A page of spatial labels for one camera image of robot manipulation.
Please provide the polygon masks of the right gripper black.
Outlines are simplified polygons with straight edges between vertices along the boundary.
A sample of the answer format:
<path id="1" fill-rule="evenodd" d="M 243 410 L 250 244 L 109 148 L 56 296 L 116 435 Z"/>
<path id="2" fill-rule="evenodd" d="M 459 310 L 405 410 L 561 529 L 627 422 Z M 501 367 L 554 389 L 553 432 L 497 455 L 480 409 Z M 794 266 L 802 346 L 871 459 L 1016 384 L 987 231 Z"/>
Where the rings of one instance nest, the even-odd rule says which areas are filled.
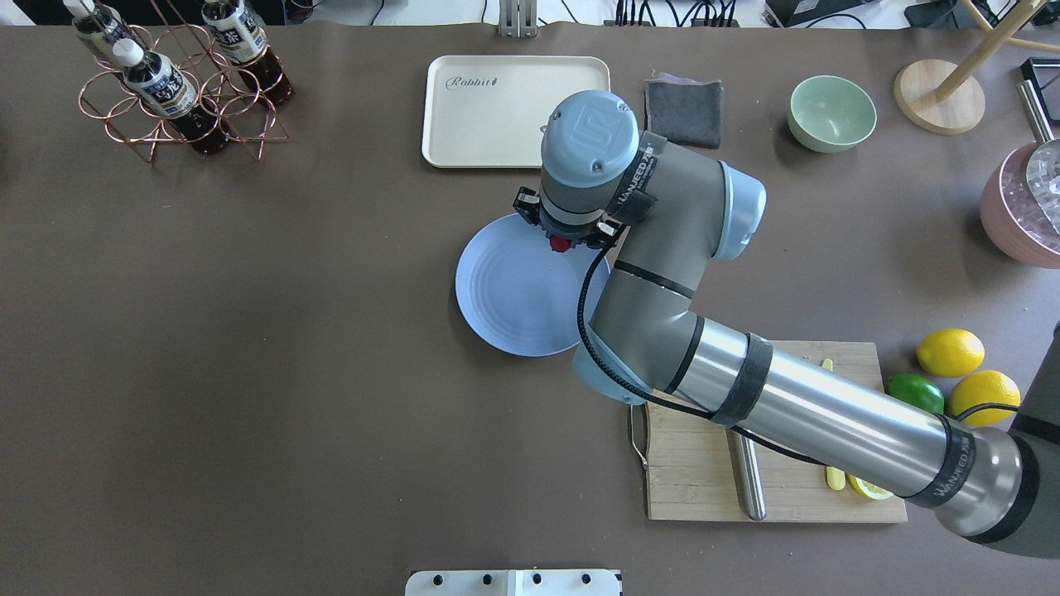
<path id="1" fill-rule="evenodd" d="M 571 240 L 571 248 L 584 244 L 591 250 L 605 249 L 617 242 L 625 228 L 617 220 L 606 220 L 599 210 L 576 214 L 579 222 L 564 222 L 559 218 L 561 209 L 556 204 L 527 186 L 520 186 L 516 192 L 513 207 L 527 224 L 542 228 L 548 240 L 552 235 Z"/>

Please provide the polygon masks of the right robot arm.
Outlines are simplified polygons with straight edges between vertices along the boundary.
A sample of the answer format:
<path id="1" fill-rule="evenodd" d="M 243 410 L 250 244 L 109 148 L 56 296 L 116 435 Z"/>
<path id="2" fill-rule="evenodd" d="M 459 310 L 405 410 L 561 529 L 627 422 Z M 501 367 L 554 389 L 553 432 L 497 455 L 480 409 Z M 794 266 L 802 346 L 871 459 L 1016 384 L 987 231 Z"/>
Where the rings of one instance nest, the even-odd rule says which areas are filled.
<path id="1" fill-rule="evenodd" d="M 764 217 L 756 178 L 643 132 L 604 90 L 563 99 L 541 154 L 540 192 L 514 203 L 530 225 L 602 252 L 629 227 L 591 320 L 578 320 L 599 392 L 681 397 L 682 411 L 877 484 L 970 542 L 1058 557 L 1057 344 L 1009 430 L 918 410 L 693 312 L 708 262 L 742 253 Z"/>

